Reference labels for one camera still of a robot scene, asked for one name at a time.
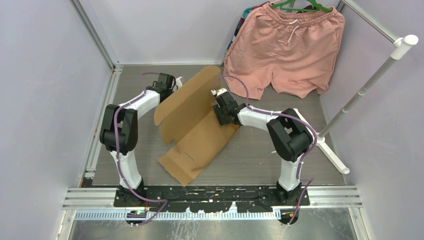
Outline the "brown cardboard box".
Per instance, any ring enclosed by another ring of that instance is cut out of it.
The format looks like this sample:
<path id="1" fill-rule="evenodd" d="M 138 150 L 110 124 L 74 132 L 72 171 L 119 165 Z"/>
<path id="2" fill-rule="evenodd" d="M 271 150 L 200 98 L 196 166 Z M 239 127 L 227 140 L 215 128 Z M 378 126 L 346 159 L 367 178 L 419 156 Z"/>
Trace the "brown cardboard box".
<path id="1" fill-rule="evenodd" d="M 239 126 L 221 126 L 211 89 L 221 70 L 207 66 L 156 108 L 154 123 L 165 145 L 175 145 L 158 162 L 182 186 L 192 182 L 221 152 Z"/>

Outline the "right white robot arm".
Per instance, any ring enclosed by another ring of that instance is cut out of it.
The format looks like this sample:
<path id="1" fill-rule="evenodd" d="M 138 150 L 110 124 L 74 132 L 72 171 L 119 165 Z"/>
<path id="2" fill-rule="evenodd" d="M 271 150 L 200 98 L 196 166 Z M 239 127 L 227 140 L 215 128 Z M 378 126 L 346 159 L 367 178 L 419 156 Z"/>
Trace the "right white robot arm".
<path id="1" fill-rule="evenodd" d="M 271 112 L 245 103 L 238 104 L 225 88 L 212 90 L 211 94 L 217 102 L 213 110 L 221 126 L 249 126 L 269 133 L 281 158 L 276 196 L 281 204 L 291 205 L 301 190 L 301 160 L 314 141 L 305 122 L 293 108 Z"/>

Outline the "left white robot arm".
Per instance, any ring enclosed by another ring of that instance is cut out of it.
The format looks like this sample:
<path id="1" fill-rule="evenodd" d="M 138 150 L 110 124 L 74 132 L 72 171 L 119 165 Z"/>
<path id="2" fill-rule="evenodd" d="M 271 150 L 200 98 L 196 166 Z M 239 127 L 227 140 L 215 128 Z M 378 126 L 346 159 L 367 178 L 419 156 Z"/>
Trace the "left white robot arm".
<path id="1" fill-rule="evenodd" d="M 118 171 L 118 196 L 135 207 L 147 200 L 134 152 L 139 138 L 138 121 L 183 85 L 181 77 L 166 73 L 156 76 L 157 80 L 151 86 L 144 86 L 137 96 L 105 107 L 99 134 L 100 143 L 112 155 Z"/>

